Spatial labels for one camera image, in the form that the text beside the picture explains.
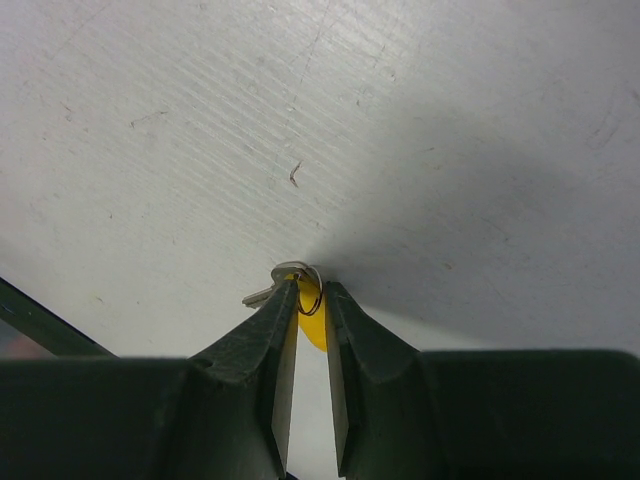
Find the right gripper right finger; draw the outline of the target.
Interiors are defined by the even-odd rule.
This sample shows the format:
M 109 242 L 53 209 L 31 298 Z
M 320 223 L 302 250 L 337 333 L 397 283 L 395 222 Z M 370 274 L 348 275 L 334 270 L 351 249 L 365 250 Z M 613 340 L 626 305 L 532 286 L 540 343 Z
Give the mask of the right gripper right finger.
M 420 351 L 329 283 L 346 479 L 635 479 L 639 361 L 597 349 Z

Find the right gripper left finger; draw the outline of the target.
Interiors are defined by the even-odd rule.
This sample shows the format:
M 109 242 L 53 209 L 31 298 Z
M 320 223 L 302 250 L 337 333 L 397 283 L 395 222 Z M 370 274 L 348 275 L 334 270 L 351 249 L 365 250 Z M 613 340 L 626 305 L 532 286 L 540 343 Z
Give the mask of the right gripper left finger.
M 5 479 L 284 479 L 298 287 L 190 358 L 1 363 Z

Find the yellow tag key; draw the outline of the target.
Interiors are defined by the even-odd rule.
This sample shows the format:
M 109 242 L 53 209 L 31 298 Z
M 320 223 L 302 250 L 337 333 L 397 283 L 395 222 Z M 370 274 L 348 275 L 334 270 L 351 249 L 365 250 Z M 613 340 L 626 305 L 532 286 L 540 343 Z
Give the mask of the yellow tag key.
M 324 281 L 319 270 L 301 261 L 282 262 L 272 269 L 271 279 L 270 287 L 244 297 L 242 304 L 248 308 L 259 309 L 282 282 L 295 280 L 299 290 L 299 327 L 312 345 L 322 352 L 327 352 Z

